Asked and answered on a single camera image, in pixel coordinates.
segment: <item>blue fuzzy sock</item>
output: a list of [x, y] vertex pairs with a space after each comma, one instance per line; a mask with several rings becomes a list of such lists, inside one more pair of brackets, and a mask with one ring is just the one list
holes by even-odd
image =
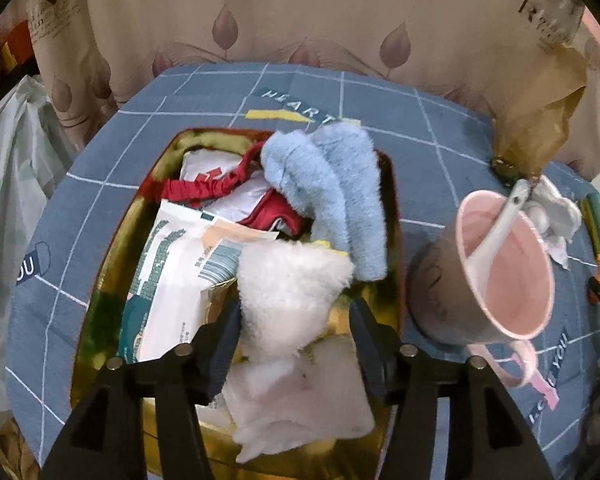
[[309, 138], [336, 174], [344, 194], [355, 277], [365, 282], [384, 278], [386, 229], [378, 156], [371, 139], [362, 128], [345, 122], [322, 126]]
[[315, 218], [312, 240], [349, 252], [345, 200], [338, 178], [301, 130], [276, 132], [260, 153], [264, 177], [302, 216]]

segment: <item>mug handle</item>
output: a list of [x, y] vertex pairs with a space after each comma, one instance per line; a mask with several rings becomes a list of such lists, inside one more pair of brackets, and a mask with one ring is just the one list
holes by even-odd
[[491, 352], [487, 350], [487, 347], [483, 344], [471, 344], [467, 345], [466, 349], [469, 355], [479, 355], [488, 362], [489, 366], [496, 373], [498, 378], [502, 381], [507, 388], [521, 388], [526, 384], [529, 384], [531, 377], [534, 372], [538, 369], [538, 356], [536, 355], [536, 349], [531, 344], [531, 341], [526, 339], [510, 341], [506, 343], [511, 351], [518, 354], [520, 362], [522, 362], [522, 377], [516, 377], [505, 371], [493, 358]]

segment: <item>metal tray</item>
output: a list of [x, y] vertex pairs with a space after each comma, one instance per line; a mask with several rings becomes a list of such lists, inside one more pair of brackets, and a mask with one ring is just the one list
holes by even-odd
[[[177, 134], [164, 150], [129, 205], [111, 241], [84, 319], [74, 361], [70, 400], [75, 406], [93, 383], [98, 370], [116, 354], [122, 311], [144, 242], [158, 204], [154, 201], [155, 183], [177, 178], [187, 151], [207, 147], [244, 153], [271, 132], [222, 128], [192, 128]], [[328, 333], [349, 333], [349, 298], [362, 296], [376, 319], [397, 330], [404, 319], [404, 276], [402, 242], [394, 176], [389, 158], [379, 153], [382, 206], [387, 225], [389, 275], [380, 282], [354, 283], [331, 309]], [[236, 294], [235, 287], [218, 290], [214, 302]], [[206, 453], [217, 480], [295, 479], [371, 479], [381, 455], [390, 410], [370, 398], [376, 426], [372, 433], [355, 440], [329, 440], [309, 444], [278, 455], [261, 456], [243, 465], [235, 463], [239, 446], [226, 430], [201, 424]], [[144, 453], [149, 471], [160, 474], [155, 407], [144, 403], [142, 409]]]

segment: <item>mug rim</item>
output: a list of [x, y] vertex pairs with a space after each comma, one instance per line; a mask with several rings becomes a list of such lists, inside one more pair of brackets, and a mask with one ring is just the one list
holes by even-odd
[[509, 337], [511, 340], [531, 340], [533, 338], [535, 338], [536, 336], [538, 336], [542, 330], [544, 330], [546, 328], [546, 326], [549, 324], [549, 320], [551, 319], [551, 314], [554, 308], [554, 299], [555, 299], [555, 279], [554, 279], [554, 271], [552, 269], [552, 265], [551, 265], [551, 261], [549, 259], [549, 255], [547, 254], [547, 252], [544, 250], [544, 248], [542, 247], [542, 237], [540, 236], [540, 233], [538, 232], [538, 230], [535, 228], [535, 226], [533, 225], [533, 222], [520, 210], [518, 212], [518, 217], [522, 219], [522, 221], [524, 222], [524, 224], [531, 229], [532, 233], [534, 234], [534, 237], [536, 238], [536, 241], [538, 242], [538, 246], [540, 248], [540, 252], [542, 254], [542, 260], [544, 262], [544, 269], [548, 274], [549, 277], [549, 297], [547, 298], [547, 302], [544, 306], [544, 314], [542, 316], [542, 323], [539, 325], [538, 328], [536, 328], [535, 330], [533, 330], [532, 332], [528, 333], [528, 334], [516, 334], [515, 332], [512, 332], [511, 330], [507, 329], [502, 323], [500, 323], [494, 316], [493, 314], [489, 311], [489, 309], [487, 308], [486, 305], [486, 301], [485, 298], [483, 298], [478, 291], [476, 290], [476, 288], [474, 287], [474, 284], [472, 282], [472, 280], [470, 279], [468, 273], [467, 273], [467, 266], [466, 266], [466, 261], [467, 261], [467, 256], [464, 253], [464, 243], [461, 243], [461, 237], [462, 237], [462, 213], [464, 212], [468, 202], [470, 202], [472, 199], [476, 198], [477, 196], [489, 196], [493, 199], [496, 199], [500, 204], [503, 204], [506, 200], [507, 197], [505, 197], [504, 195], [492, 191], [490, 189], [479, 189], [476, 191], [472, 191], [471, 193], [469, 193], [467, 196], [464, 197], [464, 199], [462, 199], [462, 202], [460, 203], [460, 205], [458, 206], [458, 211], [456, 212], [456, 226], [455, 226], [455, 232], [454, 232], [454, 240], [456, 242], [456, 250], [458, 250], [458, 257], [460, 259], [460, 264], [462, 267], [462, 272], [464, 273], [464, 277], [466, 279], [466, 283], [469, 287], [469, 289], [471, 290], [471, 292], [474, 295], [474, 298], [476, 299], [476, 302], [478, 304], [478, 306], [480, 306], [480, 309], [482, 310], [483, 314], [487, 317], [487, 319], [489, 320], [489, 322], [502, 334], [505, 335], [507, 337]]

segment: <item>silver rivet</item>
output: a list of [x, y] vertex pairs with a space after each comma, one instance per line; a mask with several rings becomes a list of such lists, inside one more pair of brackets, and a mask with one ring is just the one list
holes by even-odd
[[484, 357], [479, 355], [472, 355], [469, 357], [469, 364], [477, 370], [483, 370], [487, 367], [487, 361], [485, 361]]
[[193, 346], [191, 346], [189, 343], [180, 343], [178, 346], [176, 346], [176, 348], [173, 349], [173, 351], [177, 356], [185, 357], [193, 352]]
[[400, 347], [400, 353], [405, 357], [416, 357], [416, 355], [418, 355], [418, 347], [411, 344], [402, 345]]
[[107, 361], [107, 368], [109, 370], [117, 370], [120, 368], [125, 362], [122, 360], [122, 357], [115, 356]]

